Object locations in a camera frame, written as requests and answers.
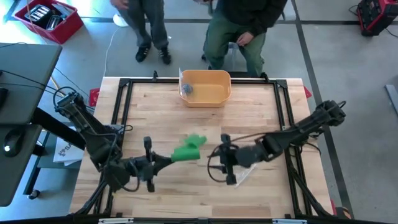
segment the concrete floor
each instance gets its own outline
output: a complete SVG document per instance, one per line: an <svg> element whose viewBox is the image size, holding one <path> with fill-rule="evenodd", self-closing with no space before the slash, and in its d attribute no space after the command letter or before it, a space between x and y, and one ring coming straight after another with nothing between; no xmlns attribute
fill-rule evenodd
<svg viewBox="0 0 398 224"><path fill-rule="evenodd" d="M64 0L78 8L80 16L102 17L101 22L85 19L80 29L67 43L58 61L65 75L85 92L98 88L104 71L104 57L110 38L117 27L109 20L115 10L104 1ZM384 89L388 83L398 84L398 39L386 31L380 36L365 38L359 27L353 25L319 25L323 21L356 21L348 8L357 0L295 0L298 14L307 25L278 24L269 29L262 55L266 60L264 71L275 78L302 78L308 89L318 92L317 101L346 100L346 121L331 133L341 164L349 199L356 219L396 223L398 213L398 173L396 158L398 151L398 117ZM2 0L0 16L5 15L13 0ZM167 19L209 19L205 6L189 0L166 0ZM106 76L149 77L154 70L162 77L177 76L178 68L204 69L200 60L201 48L207 24L166 24L170 36L170 51L173 64L165 66L159 62L157 52L152 49L148 59L138 64L134 60L137 50L135 35L130 28L119 29L109 51ZM302 34L297 28L302 27ZM398 34L398 26L389 30ZM17 21L0 24L0 42L45 42ZM304 57L306 47L309 57ZM231 56L227 56L225 69L231 69ZM245 71L245 61L240 54L234 69ZM71 85L57 71L53 76L61 86ZM40 107L62 121L46 103L51 96L45 93ZM319 102L308 99L313 109ZM338 187L333 173L329 150L324 138L320 138L323 168L332 199L341 205ZM30 172L32 158L27 174ZM12 204L0 208L0 220L49 217L66 215L77 172L72 170L44 170L39 175L36 188L43 197L28 200L22 196L27 174Z"/></svg>

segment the person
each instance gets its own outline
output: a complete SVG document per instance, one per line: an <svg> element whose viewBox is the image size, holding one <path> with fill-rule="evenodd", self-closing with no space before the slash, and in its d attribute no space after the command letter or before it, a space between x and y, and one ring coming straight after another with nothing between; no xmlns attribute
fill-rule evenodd
<svg viewBox="0 0 398 224"><path fill-rule="evenodd" d="M203 47L209 69L224 64L229 42L239 45L250 76L260 76L264 59L262 46L267 29L282 14L287 0L218 0Z"/></svg>
<svg viewBox="0 0 398 224"><path fill-rule="evenodd" d="M137 35L137 62L147 57L152 43L159 50L163 63L172 61L169 40L164 24L164 0L110 0L123 19ZM145 28L145 15L150 23L150 34Z"/></svg>

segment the red power station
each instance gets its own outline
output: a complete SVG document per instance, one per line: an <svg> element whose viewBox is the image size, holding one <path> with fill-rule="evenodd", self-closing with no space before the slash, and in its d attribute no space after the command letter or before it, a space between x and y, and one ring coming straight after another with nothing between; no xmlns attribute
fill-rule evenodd
<svg viewBox="0 0 398 224"><path fill-rule="evenodd" d="M398 16L397 0L362 0L356 9L363 36L379 35Z"/></svg>

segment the gray pants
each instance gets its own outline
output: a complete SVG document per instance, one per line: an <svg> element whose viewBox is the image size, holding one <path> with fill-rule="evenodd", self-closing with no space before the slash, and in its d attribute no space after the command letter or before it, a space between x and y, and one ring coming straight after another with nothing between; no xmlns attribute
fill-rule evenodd
<svg viewBox="0 0 398 224"><path fill-rule="evenodd" d="M129 0L129 9L119 10L119 13L136 33L138 47L150 47L151 42L157 49L168 46L164 0ZM150 23L151 35L145 29L145 15Z"/></svg>

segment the green pants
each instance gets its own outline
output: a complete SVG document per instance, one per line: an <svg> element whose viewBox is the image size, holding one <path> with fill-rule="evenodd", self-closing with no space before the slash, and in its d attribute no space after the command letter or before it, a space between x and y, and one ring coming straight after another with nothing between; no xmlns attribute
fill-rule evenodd
<svg viewBox="0 0 398 224"><path fill-rule="evenodd" d="M219 70L224 64L224 56L228 53L228 42L236 42L238 37L248 31L248 26L234 24L224 17L222 12L217 11L209 23L206 33L203 51L211 69ZM246 66L250 76L259 76L262 73L264 59L261 50L266 40L266 34L260 34L253 38L244 47L239 47L246 59Z"/></svg>

